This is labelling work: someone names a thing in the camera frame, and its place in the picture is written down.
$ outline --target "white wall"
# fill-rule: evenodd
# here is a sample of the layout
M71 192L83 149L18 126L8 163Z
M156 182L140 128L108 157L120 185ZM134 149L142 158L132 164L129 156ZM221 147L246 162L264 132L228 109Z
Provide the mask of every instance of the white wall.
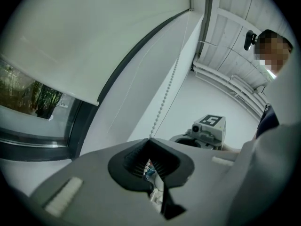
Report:
M195 16L194 13L191 13L190 16L191 16L190 20L198 19L198 16ZM197 26L195 27L189 40L187 41L187 43L183 47L183 50L181 51L181 56L178 61L178 66L174 75L172 86L170 87L169 93L167 95L163 109L161 111L160 117L158 118L157 125L155 126L152 135L154 135L157 132L158 126L163 121L165 115L167 114L167 111L169 110L173 100L176 97L176 94L178 93L181 85L183 84L188 71L190 70L192 60L194 58L194 54L198 44L198 37L201 29L202 20L203 20L203 16L201 17L201 19L199 19ZM163 81L160 88L156 92L156 95L154 96L151 103L149 104L146 111L144 112L143 116L139 120L138 124L136 125L128 141L149 137L152 127L154 126L155 119L157 118L159 108L162 106L162 101L164 99L166 89L170 82L170 78L173 71L174 71L174 65L170 69L165 80Z
M251 140L258 126L258 121L235 100L190 72L155 137L169 140L185 133L206 114L226 117L225 143L233 148Z
M120 144L129 139L174 65L182 47L185 30L184 55L181 60L191 63L198 38L198 29L195 30L195 28L199 27L201 18L202 15L196 12L187 12L179 16L161 29L134 56L100 105L87 133L81 155ZM188 40L193 32L194 39L190 44ZM189 66L181 62L179 75L185 76ZM158 109L159 106L156 104L155 110L158 111ZM148 125L151 125L154 120L155 118L150 118ZM138 135L138 137L145 137L145 134Z
M10 186L29 196L43 181L70 162L70 159L39 162L0 159L0 168Z
M0 55L31 78L97 105L108 78L151 30L189 0L24 0Z

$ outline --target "person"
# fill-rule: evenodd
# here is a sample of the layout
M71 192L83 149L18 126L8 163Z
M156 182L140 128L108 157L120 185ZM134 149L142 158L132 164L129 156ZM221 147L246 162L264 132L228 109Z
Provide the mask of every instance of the person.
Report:
M258 60L264 60L267 70L277 76L287 62L293 50L292 44L276 32L267 29L263 31L254 44L254 55ZM263 132L279 125L275 112L270 104L266 104L253 139Z

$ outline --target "ceiling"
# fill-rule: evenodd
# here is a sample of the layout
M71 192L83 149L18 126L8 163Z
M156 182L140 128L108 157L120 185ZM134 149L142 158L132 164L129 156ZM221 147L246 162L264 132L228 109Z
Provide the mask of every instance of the ceiling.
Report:
M234 74L254 89L267 85L273 78L253 50L244 50L246 33L252 29L257 35L271 29L296 44L292 30L272 0L212 0L209 27L199 63L227 76Z

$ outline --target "gray surface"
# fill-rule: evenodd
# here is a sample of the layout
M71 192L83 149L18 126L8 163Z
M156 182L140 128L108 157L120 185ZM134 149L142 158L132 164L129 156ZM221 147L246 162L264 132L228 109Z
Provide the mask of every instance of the gray surface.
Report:
M27 210L40 222L43 222L43 225L47 226L72 226L72 224L62 221L59 218L53 217L51 214L43 210L36 202L29 199L24 193L18 190L14 190L16 196L20 202L27 208Z
M73 159L79 157L79 155L81 153L82 146L83 146L84 141L86 139L86 135L87 135L88 130L91 126L91 123L92 123L99 107L103 103L103 101L108 99L107 94L112 93L112 91L110 92L112 86L114 85L114 83L116 82L116 80L118 79L118 77L121 74L122 74L122 76L125 76L124 73L122 73L123 70L128 66L128 64L131 62L133 57L140 51L140 49L144 45L146 45L146 43L152 37L156 36L156 33L158 31L163 29L166 25L168 25L171 21L173 21L175 18L177 18L178 16L180 16L183 13L185 13L185 11L183 11L183 12L175 15L174 17L169 18L165 22L161 23L159 26L154 28L150 33L148 33L141 41L139 41L139 43L137 43L131 49L131 51L124 57L124 59L120 62L120 64L114 70L111 77L108 79L105 86L103 87L103 89L102 89L102 91L101 91L101 93L98 97L98 100L97 100L99 102L99 106L95 107L94 105L91 105L91 104L86 103L86 102L82 103L82 105L81 105L81 107L78 111L78 114L76 116L76 121L73 125L71 136L70 136L70 141L69 141L69 147L70 148L73 148L73 147L76 148L75 152L72 152L72 158Z
M148 225L163 222L149 202L146 193L128 191L109 175L109 159L138 141L87 153L46 180L31 196L39 205L45 204L71 177L83 180L83 186L62 215L62 220L75 225Z
M62 218L75 225L241 225L264 212L284 189L299 157L300 130L301 123L271 129L245 143L239 154L158 139L195 165L184 186L169 190L174 203L186 209L169 221L155 211L146 193L123 189L108 173L109 159L139 140L79 157L46 180L32 199L43 205L76 176L84 184ZM213 156L234 164L212 162Z

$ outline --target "pipe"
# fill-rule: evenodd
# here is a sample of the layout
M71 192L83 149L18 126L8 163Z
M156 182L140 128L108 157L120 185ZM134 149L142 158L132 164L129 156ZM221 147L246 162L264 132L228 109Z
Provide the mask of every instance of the pipe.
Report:
M263 99L257 95L256 93L253 93L253 96L262 104L262 106L265 107L266 103L263 101Z
M267 98L266 98L266 96L265 96L264 94L262 94L261 92L258 92L257 94L260 96L261 99L263 99L263 101L264 101L266 104L269 103L268 100L267 100Z
M251 91L250 93L254 92L254 89L247 82L245 82L242 78L240 78L238 75L234 74L231 77L236 78L239 82L241 82L246 89Z
M241 81L239 81L237 78L235 77L231 77L232 81L235 81L237 84L241 85L242 87L244 87L244 89L246 89L249 93L253 93L254 90L250 90L245 84L243 84Z
M195 55L195 56L194 56L194 59L193 59L193 64L194 64L196 67L201 68L201 69L204 69L204 70L206 70L206 71L209 71L209 72L211 72L211 73L217 75L218 77L223 78L223 79L226 80L227 82L231 83L233 86L237 87L240 91L243 91L243 92L244 92L244 93L245 93L245 94L253 101L253 103L255 103L255 104L257 105L257 107L258 107L260 110L264 111L264 106L262 106L262 104L261 104L258 100L256 100L255 97L252 96L252 94L251 94L249 91L247 91L246 89L244 89L244 87L242 87L241 85L239 85L237 82L231 80L231 78L228 77L227 75L224 75L224 74L222 74L222 73L220 73L220 72L218 72L218 71L216 71L216 70L214 70L214 69L212 69L212 68L209 68L208 66L205 66L205 65L200 64L199 62L197 62L197 59L198 59L198 56Z
M231 97L232 99L234 99L237 103L239 103L246 111L248 111L248 112L250 113L250 115L253 116L258 122L260 121L260 118L259 118L259 117L256 117L256 116L254 115L254 113L252 113L252 112L251 112L251 111L250 111L243 103L241 103L239 100L236 99L236 95L235 95L235 96L232 96L232 95L229 94L227 91L225 91L225 90L223 90L222 88L218 87L217 85L211 83L210 81L208 81L208 80L206 80L206 79L204 79L204 78L198 77L197 75L196 75L196 77L197 77L198 79L203 80L203 81L207 82L208 84L210 84L210 85L216 87L216 88L219 89L220 91L224 92L226 95L230 96L230 97Z
M237 94L239 94L257 113L259 116L261 116L261 114L263 113L264 109L260 109L259 106L257 106L256 103L254 103L251 99L249 99L247 96L245 96L241 91L239 91L237 88L235 88L234 86L228 84L226 81L223 81L222 79L214 76L213 74L210 74L206 71L200 70L198 69L196 66L194 68L195 71L197 71L200 74L206 75L207 77L214 79L215 81L221 83L224 86L227 86L229 89L235 91Z

